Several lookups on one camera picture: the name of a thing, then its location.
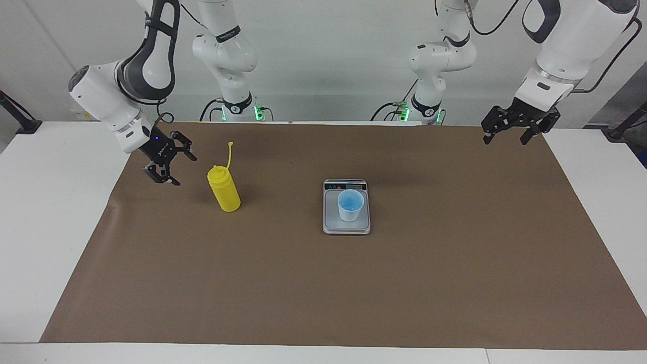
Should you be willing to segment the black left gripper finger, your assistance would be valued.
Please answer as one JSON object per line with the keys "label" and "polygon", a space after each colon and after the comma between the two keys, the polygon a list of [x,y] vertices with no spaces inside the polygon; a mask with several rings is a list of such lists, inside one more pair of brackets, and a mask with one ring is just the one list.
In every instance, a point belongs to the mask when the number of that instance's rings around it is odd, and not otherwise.
{"label": "black left gripper finger", "polygon": [[527,129],[522,136],[520,136],[521,144],[527,145],[527,143],[535,136],[550,132],[559,118],[560,113],[548,113],[547,115],[537,119],[529,118]]}
{"label": "black left gripper finger", "polygon": [[481,122],[481,127],[484,132],[483,141],[485,145],[489,145],[497,133],[509,129],[509,121],[507,119],[509,111],[500,106],[493,106]]}

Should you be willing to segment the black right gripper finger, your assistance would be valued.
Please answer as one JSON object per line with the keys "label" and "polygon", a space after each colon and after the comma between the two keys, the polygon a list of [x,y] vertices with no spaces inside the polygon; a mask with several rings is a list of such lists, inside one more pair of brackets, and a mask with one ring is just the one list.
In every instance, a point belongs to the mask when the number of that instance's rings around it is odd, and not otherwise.
{"label": "black right gripper finger", "polygon": [[169,174],[167,167],[167,164],[156,164],[151,161],[144,167],[144,173],[156,184],[180,186],[180,182]]}
{"label": "black right gripper finger", "polygon": [[179,154],[184,154],[191,161],[197,161],[197,157],[192,152],[192,141],[180,131],[172,131],[170,137],[173,140],[173,150]]}

